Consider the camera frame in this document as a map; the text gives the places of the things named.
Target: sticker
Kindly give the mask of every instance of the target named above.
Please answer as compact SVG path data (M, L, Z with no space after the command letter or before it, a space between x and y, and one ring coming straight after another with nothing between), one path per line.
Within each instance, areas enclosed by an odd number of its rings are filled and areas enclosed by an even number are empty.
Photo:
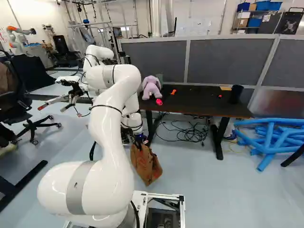
M268 14L268 15L265 15L264 17L263 17L263 22L268 22L269 20L270 20L270 14Z
M227 91L231 91L231 87L224 87L224 86L220 86L221 90L227 90Z

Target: blue pipe structure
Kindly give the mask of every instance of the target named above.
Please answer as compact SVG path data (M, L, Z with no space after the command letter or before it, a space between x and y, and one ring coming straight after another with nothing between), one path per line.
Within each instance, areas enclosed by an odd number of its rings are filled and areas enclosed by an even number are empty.
M270 122L282 123L282 124L297 124L304 125L304 119L284 119L284 118L264 118L264 119L250 119L234 122L235 126L248 125L248 124L266 124Z
M250 151L251 155L265 155L257 167L258 171L263 171L277 153L296 152L304 144L304 119L265 118L234 123L235 126L249 124L262 124L255 127L256 134L261 138L249 138L237 129L235 134L241 138L237 142L239 145L254 147Z

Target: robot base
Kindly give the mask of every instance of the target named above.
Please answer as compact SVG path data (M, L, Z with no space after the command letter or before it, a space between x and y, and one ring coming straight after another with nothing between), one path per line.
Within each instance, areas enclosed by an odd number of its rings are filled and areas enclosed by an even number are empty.
M149 212L148 204L154 200L158 203L161 203L175 211L179 212L180 216L180 228L185 228L185 197L183 195L165 195L165 194L156 194L156 193L147 193L145 191L134 191L132 202L134 203L139 217L139 227L144 228L147 227L147 216ZM72 222L67 221L63 228L88 228L89 226L76 226L73 225ZM136 228L136 219L134 210L130 204L128 208L127 215L123 221L123 224L119 226L119 228Z

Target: plush bunny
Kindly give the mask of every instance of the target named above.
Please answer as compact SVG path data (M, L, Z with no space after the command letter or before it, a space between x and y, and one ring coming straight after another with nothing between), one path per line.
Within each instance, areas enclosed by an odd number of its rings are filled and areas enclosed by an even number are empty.
M150 95L154 95L155 98L162 98L162 94L160 93L162 87L157 77L152 75L145 77L142 86L143 100L149 100Z

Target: brown paper bag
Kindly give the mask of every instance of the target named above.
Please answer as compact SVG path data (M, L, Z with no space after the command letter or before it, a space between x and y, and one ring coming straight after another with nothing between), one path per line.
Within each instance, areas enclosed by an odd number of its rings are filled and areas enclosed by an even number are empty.
M134 144L131 146L131 162L146 186L149 186L162 174L162 167L156 154L143 144L142 150L137 149Z

